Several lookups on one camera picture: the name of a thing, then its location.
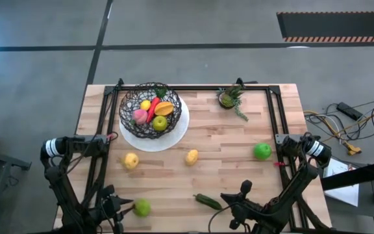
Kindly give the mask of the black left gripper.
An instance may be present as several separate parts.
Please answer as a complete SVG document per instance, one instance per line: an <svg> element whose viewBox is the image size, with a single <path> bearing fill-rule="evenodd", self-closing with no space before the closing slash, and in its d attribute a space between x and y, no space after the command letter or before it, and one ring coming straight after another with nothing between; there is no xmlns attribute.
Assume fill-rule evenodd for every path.
<svg viewBox="0 0 374 234"><path fill-rule="evenodd" d="M101 191L101 217L102 220L108 220L114 234L123 234L123 224L121 221L126 214L134 209L134 206L131 206L120 212L121 206L132 203L133 201L131 199L120 198L116 195L113 185L109 185Z"/></svg>

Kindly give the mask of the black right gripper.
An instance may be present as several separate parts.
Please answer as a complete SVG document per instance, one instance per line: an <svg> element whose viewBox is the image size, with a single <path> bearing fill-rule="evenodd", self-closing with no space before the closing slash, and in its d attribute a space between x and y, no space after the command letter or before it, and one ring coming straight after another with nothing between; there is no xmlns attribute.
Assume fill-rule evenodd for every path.
<svg viewBox="0 0 374 234"><path fill-rule="evenodd" d="M257 224L264 223L262 210L263 206L246 199L247 194L251 191L253 183L246 179L242 182L240 192L237 194L221 193L220 197L227 204L231 204L231 213L233 219L231 220L231 227L238 228L239 225L246 225L247 219L254 220Z"/></svg>

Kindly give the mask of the yellow round fruit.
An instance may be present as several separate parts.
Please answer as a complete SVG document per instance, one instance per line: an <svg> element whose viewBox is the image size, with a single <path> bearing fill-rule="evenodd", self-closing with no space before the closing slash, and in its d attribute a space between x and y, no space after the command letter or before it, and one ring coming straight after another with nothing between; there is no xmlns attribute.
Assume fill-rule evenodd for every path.
<svg viewBox="0 0 374 234"><path fill-rule="evenodd" d="M121 164L127 170L132 170L137 167L139 163L139 157L135 153L127 153L122 159Z"/></svg>

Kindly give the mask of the bright green apple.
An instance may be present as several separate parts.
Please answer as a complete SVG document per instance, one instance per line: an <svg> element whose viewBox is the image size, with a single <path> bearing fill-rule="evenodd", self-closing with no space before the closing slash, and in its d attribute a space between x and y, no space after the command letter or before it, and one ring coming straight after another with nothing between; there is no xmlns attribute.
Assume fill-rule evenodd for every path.
<svg viewBox="0 0 374 234"><path fill-rule="evenodd" d="M254 146L253 154L258 160L266 160L272 154L271 146L266 143L258 143Z"/></svg>

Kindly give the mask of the yellow-green apple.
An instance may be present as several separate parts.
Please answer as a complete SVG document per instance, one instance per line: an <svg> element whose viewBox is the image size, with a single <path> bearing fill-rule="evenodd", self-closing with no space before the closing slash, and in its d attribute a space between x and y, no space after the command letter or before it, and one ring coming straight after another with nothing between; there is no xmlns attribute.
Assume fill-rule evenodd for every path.
<svg viewBox="0 0 374 234"><path fill-rule="evenodd" d="M164 131L168 126L168 121L165 116L156 116L153 119L153 129L155 131Z"/></svg>

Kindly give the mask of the pink peach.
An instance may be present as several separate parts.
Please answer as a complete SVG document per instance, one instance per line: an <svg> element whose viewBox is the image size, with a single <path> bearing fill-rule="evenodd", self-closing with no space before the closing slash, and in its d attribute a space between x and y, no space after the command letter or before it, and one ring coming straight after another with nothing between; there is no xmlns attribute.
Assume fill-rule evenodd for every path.
<svg viewBox="0 0 374 234"><path fill-rule="evenodd" d="M148 112L144 109L134 110L131 122L136 125L143 125L147 121Z"/></svg>

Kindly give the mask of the red-orange carrot with leaves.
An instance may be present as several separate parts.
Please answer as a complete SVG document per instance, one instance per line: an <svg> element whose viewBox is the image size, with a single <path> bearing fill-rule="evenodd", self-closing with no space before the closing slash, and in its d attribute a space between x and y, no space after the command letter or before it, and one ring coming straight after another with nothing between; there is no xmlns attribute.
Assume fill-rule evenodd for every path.
<svg viewBox="0 0 374 234"><path fill-rule="evenodd" d="M155 88L156 97L152 99L151 106L147 112L146 123L149 124L155 115L155 108L160 103L160 100L166 95L167 88Z"/></svg>

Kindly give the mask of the yellow starfruit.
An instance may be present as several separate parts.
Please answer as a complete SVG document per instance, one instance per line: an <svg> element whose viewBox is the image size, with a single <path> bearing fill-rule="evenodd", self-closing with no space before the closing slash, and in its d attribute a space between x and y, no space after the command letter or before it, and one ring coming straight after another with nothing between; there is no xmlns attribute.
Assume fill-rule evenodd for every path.
<svg viewBox="0 0 374 234"><path fill-rule="evenodd" d="M174 110L174 105L171 102L160 102L156 105L154 113L157 116L167 116L171 114Z"/></svg>

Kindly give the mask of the dark green cucumber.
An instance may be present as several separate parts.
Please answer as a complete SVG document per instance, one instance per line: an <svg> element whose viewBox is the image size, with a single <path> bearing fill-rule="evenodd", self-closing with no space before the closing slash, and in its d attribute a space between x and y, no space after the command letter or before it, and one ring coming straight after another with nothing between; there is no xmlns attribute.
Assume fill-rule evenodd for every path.
<svg viewBox="0 0 374 234"><path fill-rule="evenodd" d="M205 196L205 195L200 194L200 193L194 194L193 196L194 196L194 198L197 202L199 202L203 205L206 205L206 206L208 206L208 207L210 207L214 210L217 210L217 211L222 210L221 204L218 201L216 201L216 200L214 200L214 199L212 199L208 196Z"/></svg>

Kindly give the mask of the yellow oblong fruit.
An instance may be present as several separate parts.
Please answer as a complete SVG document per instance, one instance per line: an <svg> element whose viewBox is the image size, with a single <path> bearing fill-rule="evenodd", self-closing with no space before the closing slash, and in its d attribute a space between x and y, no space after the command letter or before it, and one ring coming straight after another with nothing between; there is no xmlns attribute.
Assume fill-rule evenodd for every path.
<svg viewBox="0 0 374 234"><path fill-rule="evenodd" d="M186 165L192 166L197 162L197 160L198 160L198 151L196 149L192 149L187 153L184 159L184 162L186 163Z"/></svg>

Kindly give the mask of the white round plate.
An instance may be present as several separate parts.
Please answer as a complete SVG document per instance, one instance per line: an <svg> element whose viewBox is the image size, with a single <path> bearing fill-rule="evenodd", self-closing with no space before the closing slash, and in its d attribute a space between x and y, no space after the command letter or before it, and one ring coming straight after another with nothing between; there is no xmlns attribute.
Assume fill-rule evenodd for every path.
<svg viewBox="0 0 374 234"><path fill-rule="evenodd" d="M190 122L190 113L188 110L188 106L181 97L179 98L181 101L181 117L179 121L176 123L175 128L171 132L166 133L157 139L138 138L134 136L132 133L130 133L128 130L126 130L122 124L122 121L120 120L119 130L121 132L121 136L132 147L147 152L163 151L176 145L187 132L188 125Z"/></svg>

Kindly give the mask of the potted succulent plant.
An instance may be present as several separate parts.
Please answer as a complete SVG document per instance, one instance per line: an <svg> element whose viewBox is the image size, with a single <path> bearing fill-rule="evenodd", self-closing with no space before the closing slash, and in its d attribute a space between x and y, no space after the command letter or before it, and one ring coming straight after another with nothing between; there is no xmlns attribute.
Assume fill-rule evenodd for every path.
<svg viewBox="0 0 374 234"><path fill-rule="evenodd" d="M243 94L244 85L233 84L228 88L219 87L217 97L219 105L223 109L234 109L237 116L246 122L249 121L248 117L240 110L242 104L241 95Z"/></svg>

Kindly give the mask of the white paper sheet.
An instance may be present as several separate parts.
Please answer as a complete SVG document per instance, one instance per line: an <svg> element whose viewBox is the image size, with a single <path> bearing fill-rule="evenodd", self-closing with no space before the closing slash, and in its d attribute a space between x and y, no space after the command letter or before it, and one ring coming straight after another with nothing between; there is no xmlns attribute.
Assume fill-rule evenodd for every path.
<svg viewBox="0 0 374 234"><path fill-rule="evenodd" d="M351 164L345 164L331 158L328 167L326 167L323 171L323 177L330 177L351 170L356 170L356 168ZM324 193L328 197L340 200L341 202L347 203L354 207L358 206L359 184L326 190Z"/></svg>

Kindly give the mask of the black power brick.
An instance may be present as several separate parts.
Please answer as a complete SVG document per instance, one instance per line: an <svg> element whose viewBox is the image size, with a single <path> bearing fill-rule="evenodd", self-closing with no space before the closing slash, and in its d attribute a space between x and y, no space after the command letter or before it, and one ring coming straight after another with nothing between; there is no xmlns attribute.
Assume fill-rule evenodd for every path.
<svg viewBox="0 0 374 234"><path fill-rule="evenodd" d="M357 111L344 102L340 102L339 104L337 104L336 109L354 121L357 121L363 117L363 114L361 112Z"/></svg>

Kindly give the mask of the black aluminium table frame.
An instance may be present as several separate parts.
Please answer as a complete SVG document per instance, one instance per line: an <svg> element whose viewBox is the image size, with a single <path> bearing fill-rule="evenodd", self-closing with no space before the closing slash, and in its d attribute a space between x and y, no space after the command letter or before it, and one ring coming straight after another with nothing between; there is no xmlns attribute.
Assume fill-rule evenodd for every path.
<svg viewBox="0 0 374 234"><path fill-rule="evenodd" d="M174 91L184 100L190 113L188 130L174 146L164 151L139 151L140 164L126 171L120 160L132 147L119 130L119 104L131 84L121 86L93 84L86 88L77 132L90 135L114 133L106 165L105 184L113 185L123 198L146 198L152 212L147 218L128 214L124 228L129 233L228 233L231 214L217 214L197 203L196 193L218 199L222 192L238 192L242 181L253 183L250 198L266 203L283 190L282 172L294 175L297 163L275 166L279 155L259 161L253 146L259 142L275 145L275 137L289 133L289 122L296 121L296 133L304 133L306 124L299 94L294 84L247 84L243 95L245 122L232 110L219 106L216 84L175 84ZM198 160L184 162L190 150L198 151Z"/></svg>

